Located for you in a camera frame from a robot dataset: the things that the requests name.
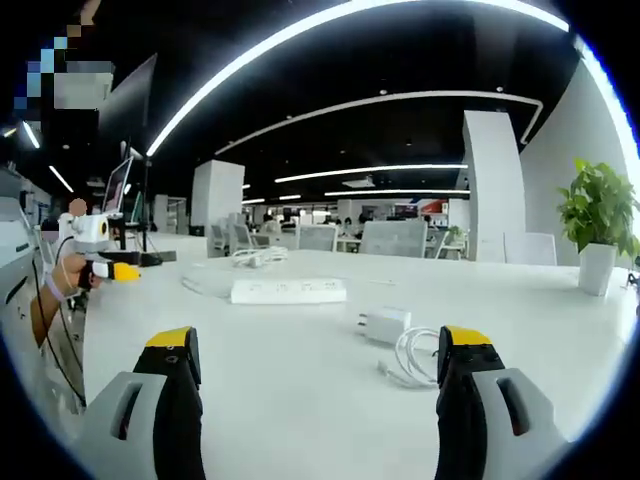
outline power strip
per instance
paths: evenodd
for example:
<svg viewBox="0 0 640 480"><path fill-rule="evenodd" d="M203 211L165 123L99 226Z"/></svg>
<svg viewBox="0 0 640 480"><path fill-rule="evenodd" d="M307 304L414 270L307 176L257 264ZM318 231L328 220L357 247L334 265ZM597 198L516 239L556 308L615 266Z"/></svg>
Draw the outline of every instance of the power strip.
<svg viewBox="0 0 640 480"><path fill-rule="evenodd" d="M334 278L236 280L231 289L231 303L245 305L300 305L346 300L344 283Z"/></svg>

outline white chair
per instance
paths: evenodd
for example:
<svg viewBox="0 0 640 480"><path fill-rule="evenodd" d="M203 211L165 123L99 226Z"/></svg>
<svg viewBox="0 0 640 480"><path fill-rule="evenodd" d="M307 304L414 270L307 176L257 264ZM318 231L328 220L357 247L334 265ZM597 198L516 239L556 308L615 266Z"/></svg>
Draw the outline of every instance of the white chair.
<svg viewBox="0 0 640 480"><path fill-rule="evenodd" d="M230 236L231 253L255 248L246 225L234 224Z"/></svg>
<svg viewBox="0 0 640 480"><path fill-rule="evenodd" d="M361 253L424 258L426 222L367 222Z"/></svg>
<svg viewBox="0 0 640 480"><path fill-rule="evenodd" d="M224 255L227 241L220 225L211 225L211 247Z"/></svg>
<svg viewBox="0 0 640 480"><path fill-rule="evenodd" d="M299 225L296 229L296 245L300 250L335 252L338 228L331 225Z"/></svg>
<svg viewBox="0 0 640 480"><path fill-rule="evenodd" d="M437 259L437 258L440 258L440 253L442 253L442 248L449 241L450 235L448 230L438 230L436 232L433 232L433 236L436 239L436 244L432 249L430 249L431 253L430 255L427 255L427 258Z"/></svg>
<svg viewBox="0 0 640 480"><path fill-rule="evenodd" d="M555 266L555 238L550 233L505 232L504 258L507 263Z"/></svg>

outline curved light strip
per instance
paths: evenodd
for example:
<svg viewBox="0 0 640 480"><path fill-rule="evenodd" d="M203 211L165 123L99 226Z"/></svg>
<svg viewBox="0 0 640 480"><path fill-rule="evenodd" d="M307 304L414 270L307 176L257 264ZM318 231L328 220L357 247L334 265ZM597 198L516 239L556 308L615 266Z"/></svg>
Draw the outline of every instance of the curved light strip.
<svg viewBox="0 0 640 480"><path fill-rule="evenodd" d="M442 195L469 195L469 190L412 190L412 189L393 189L393 190L347 190L344 192L325 192L325 197L340 197L348 195L387 195L387 194L442 194Z"/></svg>
<svg viewBox="0 0 640 480"><path fill-rule="evenodd" d="M393 5L396 3L408 3L414 1L421 0L352 0L347 3L343 3L341 5L336 5L335 7L328 8L321 12L318 12L314 15L311 15L307 18L304 18L288 27L280 30L279 32L271 35L266 40L263 40L255 47L247 50L245 53L236 58L229 65L220 70L216 75L213 76L207 83L205 83L200 90L198 90L189 100L185 103L180 110L169 120L169 123L165 125L162 131L158 134L156 139L153 141L149 150L147 150L147 155L151 156L156 153L156 150L160 147L162 142L169 136L169 134L175 129L178 124L182 121L184 117L186 117L193 108L200 103L200 101L206 97L213 89L218 87L222 82L231 77L234 73L240 70L245 65L249 64L256 58L260 57L264 53L268 52L274 47L290 40L291 38L300 35L307 30L310 30L318 25L322 25L323 23L330 22L332 20L336 20L338 18L344 17L346 15L351 15L352 13L361 12L364 10L368 10L370 8L375 7L383 7L385 5ZM546 22L554 27L559 28L562 31L569 31L569 24L564 20L550 14L549 12L545 12L539 8L534 7L533 5L526 4L524 2L520 2L518 0L464 0L467 2L473 3L482 3L487 5L493 5L496 7L506 8L508 10L513 10L515 12L520 12L524 15L528 15L533 18L537 18L543 22Z"/></svg>
<svg viewBox="0 0 640 480"><path fill-rule="evenodd" d="M338 112L340 110L346 110L347 108L355 108L361 107L363 105L372 105L375 103L382 102L392 102L394 100L409 100L412 98L429 98L429 97L469 97L469 98L495 98L498 100L507 100L511 102L519 102L525 103L528 105L535 105L536 111L533 112L533 116L529 121L529 125L522 133L522 137L520 137L520 143L526 145L528 142L527 137L536 121L538 121L538 117L542 112L542 108L544 107L543 103L540 100L536 100L535 98L521 97L519 95L511 95L509 93L496 93L496 92L481 92L476 90L427 90L422 92L405 92L405 93L394 93L392 95L384 95L384 96L375 96L369 98L363 98L361 100L353 100L351 102L340 103L338 105L332 105L330 107L321 108L320 110L315 110L313 112L303 113L302 115L298 115L294 118L289 118L282 122L274 123L273 125L269 125L263 129L257 130L253 133L250 133L246 137L242 137L240 140L236 140L235 142L231 142L229 145L222 147L218 150L215 155L220 155L221 153L226 152L234 147L237 147L244 142L251 140L252 138L259 137L260 135L264 135L267 132L272 130L276 130L278 128L286 127L287 125L291 125L292 123L301 122L302 120L308 120L313 117L319 117L320 115L325 115L327 113Z"/></svg>
<svg viewBox="0 0 640 480"><path fill-rule="evenodd" d="M334 175L347 175L349 173L388 172L392 170L462 170L469 165L462 163L425 163L422 165L381 165L379 167L347 168L346 170L331 170L329 172L305 173L293 177L276 178L276 183L293 182L295 180L307 180L309 178L332 177Z"/></svg>

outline white pillar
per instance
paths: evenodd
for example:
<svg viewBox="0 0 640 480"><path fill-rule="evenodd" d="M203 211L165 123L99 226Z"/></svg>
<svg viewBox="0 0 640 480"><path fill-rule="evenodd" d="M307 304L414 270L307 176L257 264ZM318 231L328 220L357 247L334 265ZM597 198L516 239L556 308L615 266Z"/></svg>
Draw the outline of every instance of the white pillar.
<svg viewBox="0 0 640 480"><path fill-rule="evenodd" d="M255 222L256 225L262 225L263 224L263 217L265 215L265 213L267 213L267 207L266 205L256 205L254 210L253 210L253 221Z"/></svg>
<svg viewBox="0 0 640 480"><path fill-rule="evenodd" d="M158 227L159 232L167 231L167 209L169 207L168 195L156 195L153 199L153 223Z"/></svg>
<svg viewBox="0 0 640 480"><path fill-rule="evenodd" d="M242 211L244 166L211 160L196 168L191 196L191 225L204 226L205 235L214 223L226 222Z"/></svg>
<svg viewBox="0 0 640 480"><path fill-rule="evenodd" d="M522 169L509 115L464 112L469 165L469 259L504 263L504 233L525 231Z"/></svg>
<svg viewBox="0 0 640 480"><path fill-rule="evenodd" d="M353 218L353 200L338 200L338 218L344 222L345 218Z"/></svg>

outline table surface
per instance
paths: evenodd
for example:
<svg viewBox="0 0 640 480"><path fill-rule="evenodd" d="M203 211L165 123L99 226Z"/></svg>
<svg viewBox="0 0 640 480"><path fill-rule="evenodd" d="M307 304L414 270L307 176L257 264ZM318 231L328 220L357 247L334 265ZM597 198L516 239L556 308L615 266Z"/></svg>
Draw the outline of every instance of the table surface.
<svg viewBox="0 0 640 480"><path fill-rule="evenodd" d="M183 275L208 295L182 287ZM231 305L235 278L345 279L348 301ZM362 337L359 314L392 306L414 325L454 324L492 339L551 399L575 439L592 420L635 326L636 296L616 269L606 297L577 288L577 268L293 251L261 271L229 259L167 263L133 284L93 291L84 372L87 400L131 370L154 334L197 328L204 403L202 458L216 479L432 478L437 391L407 391L376 371L392 349Z"/></svg>

